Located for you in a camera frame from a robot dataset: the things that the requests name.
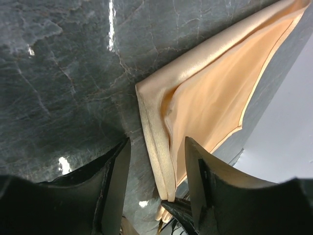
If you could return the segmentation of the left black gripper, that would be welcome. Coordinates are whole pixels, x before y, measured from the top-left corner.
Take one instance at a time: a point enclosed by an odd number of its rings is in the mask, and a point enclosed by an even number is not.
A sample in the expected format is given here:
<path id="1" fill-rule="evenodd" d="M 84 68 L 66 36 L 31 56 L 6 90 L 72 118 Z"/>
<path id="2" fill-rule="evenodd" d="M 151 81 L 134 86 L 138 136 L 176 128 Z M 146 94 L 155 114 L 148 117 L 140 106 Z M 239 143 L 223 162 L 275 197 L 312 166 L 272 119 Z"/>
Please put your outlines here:
<path id="1" fill-rule="evenodd" d="M 313 181 L 274 183 L 248 175 L 185 139 L 190 201 L 161 205 L 188 235 L 310 235 Z"/>

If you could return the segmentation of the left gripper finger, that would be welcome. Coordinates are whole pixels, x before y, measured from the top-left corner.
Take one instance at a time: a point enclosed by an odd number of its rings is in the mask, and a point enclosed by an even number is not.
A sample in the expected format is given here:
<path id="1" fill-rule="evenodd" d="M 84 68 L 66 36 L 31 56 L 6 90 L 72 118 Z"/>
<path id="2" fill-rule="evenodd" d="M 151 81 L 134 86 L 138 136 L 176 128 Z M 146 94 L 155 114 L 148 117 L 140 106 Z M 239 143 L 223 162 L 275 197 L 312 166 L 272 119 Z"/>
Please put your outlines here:
<path id="1" fill-rule="evenodd" d="M 117 235 L 120 232 L 131 142 L 51 182 L 2 175 L 3 235 Z"/>

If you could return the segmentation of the peach satin napkin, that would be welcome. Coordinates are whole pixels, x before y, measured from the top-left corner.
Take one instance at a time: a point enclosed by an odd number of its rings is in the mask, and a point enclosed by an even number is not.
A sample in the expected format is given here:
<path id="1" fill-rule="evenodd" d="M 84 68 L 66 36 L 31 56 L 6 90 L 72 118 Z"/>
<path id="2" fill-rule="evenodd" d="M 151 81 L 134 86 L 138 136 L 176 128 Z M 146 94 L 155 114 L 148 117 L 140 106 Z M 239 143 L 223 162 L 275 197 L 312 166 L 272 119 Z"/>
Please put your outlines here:
<path id="1" fill-rule="evenodd" d="M 173 202 L 187 177 L 186 137 L 213 153 L 242 129 L 264 71 L 310 4 L 280 0 L 136 84 L 145 143 L 162 200 Z"/>

